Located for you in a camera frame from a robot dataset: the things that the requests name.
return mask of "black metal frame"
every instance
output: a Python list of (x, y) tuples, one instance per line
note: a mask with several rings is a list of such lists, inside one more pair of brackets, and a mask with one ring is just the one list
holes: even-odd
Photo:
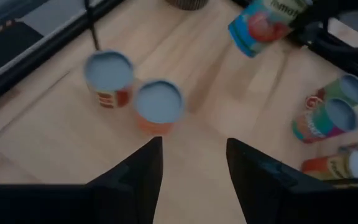
[(312, 52), (358, 77), (358, 55), (343, 54), (344, 49), (355, 50), (355, 48), (330, 34), (317, 23), (294, 31), (288, 38), (297, 44), (307, 45)]
[[(98, 20), (124, 0), (104, 0), (93, 9)], [(0, 97), (88, 28), (86, 13), (0, 75)]]

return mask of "wooden table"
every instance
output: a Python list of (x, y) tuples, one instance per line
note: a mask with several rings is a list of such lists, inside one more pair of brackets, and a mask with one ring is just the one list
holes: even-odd
[[(186, 98), (183, 119), (163, 139), (156, 223), (244, 223), (227, 137), (295, 168), (358, 141), (358, 131), (312, 145), (294, 137), (290, 121), (305, 96), (341, 71), (284, 41), (247, 58), (227, 32), (240, 11), (226, 0), (195, 12), (127, 0), (96, 26), (102, 48), (133, 61), (138, 84), (166, 78)], [(107, 110), (92, 102), (83, 79), (92, 51), (85, 32), (0, 99), (0, 152), (44, 183), (89, 182), (150, 139), (137, 129), (132, 106)]]

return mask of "blue can label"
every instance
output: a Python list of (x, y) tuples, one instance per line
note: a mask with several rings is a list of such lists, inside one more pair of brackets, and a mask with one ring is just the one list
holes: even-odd
[(275, 40), (291, 32), (289, 23), (310, 0), (255, 0), (230, 25), (236, 45), (254, 57)]

